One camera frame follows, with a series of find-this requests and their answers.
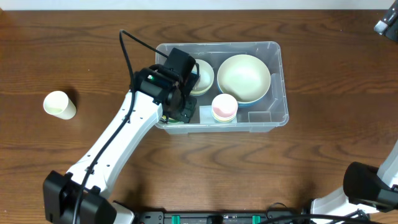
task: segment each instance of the paper cup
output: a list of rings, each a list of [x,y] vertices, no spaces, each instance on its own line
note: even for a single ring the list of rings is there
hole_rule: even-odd
[[[70,119],[76,114],[76,106],[62,91],[48,94],[44,99],[43,108],[48,114],[61,119]]]

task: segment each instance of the wooden table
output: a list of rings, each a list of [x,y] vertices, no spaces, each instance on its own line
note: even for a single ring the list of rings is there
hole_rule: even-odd
[[[383,11],[6,11],[0,16],[0,223],[46,223],[42,183],[65,172],[116,114],[129,75],[118,31],[164,42],[273,40],[290,121],[270,133],[168,135],[152,128],[111,199],[139,210],[301,208],[379,166],[398,139],[398,45],[373,32]],[[154,53],[126,41],[135,69]],[[42,102],[66,91],[61,120]],[[398,213],[373,220],[398,223]]]

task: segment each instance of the clear plastic container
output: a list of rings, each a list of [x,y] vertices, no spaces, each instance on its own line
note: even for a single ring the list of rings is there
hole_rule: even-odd
[[[208,62],[214,69],[215,80],[212,87],[202,96],[195,96],[197,107],[189,124],[159,121],[156,126],[169,134],[250,131],[268,132],[275,127],[285,125],[289,120],[287,110],[284,72],[280,46],[273,41],[235,42],[235,43],[197,43],[197,44],[160,44],[157,50],[169,54],[174,48],[189,53],[195,59]],[[266,95],[255,105],[239,108],[236,121],[219,123],[209,115],[209,105],[220,94],[217,87],[217,72],[221,64],[238,54],[248,54],[262,60],[271,73],[271,86]],[[165,58],[156,54],[156,63],[163,64]]]

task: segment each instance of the bowl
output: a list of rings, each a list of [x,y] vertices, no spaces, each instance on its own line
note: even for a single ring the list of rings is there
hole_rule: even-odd
[[[214,70],[211,65],[204,60],[195,59],[199,64],[199,79],[190,93],[192,96],[200,96],[205,94],[214,82]],[[193,73],[197,72],[197,66],[192,69]]]
[[[217,121],[232,121],[238,111],[238,102],[229,94],[220,94],[211,102],[211,113]]]
[[[239,106],[251,106],[268,92],[271,74],[260,59],[235,55],[221,64],[217,85],[222,93],[235,97]]]

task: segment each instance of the white bowl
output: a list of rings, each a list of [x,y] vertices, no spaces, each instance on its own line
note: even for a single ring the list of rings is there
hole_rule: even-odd
[[[199,75],[200,78],[191,91],[192,96],[200,96],[205,94],[214,82],[214,70],[211,65],[204,60],[195,59],[199,64]],[[197,72],[197,66],[195,65],[192,72]]]
[[[218,88],[235,97],[240,106],[260,100],[271,85],[271,75],[260,59],[235,55],[225,60],[217,73]]]

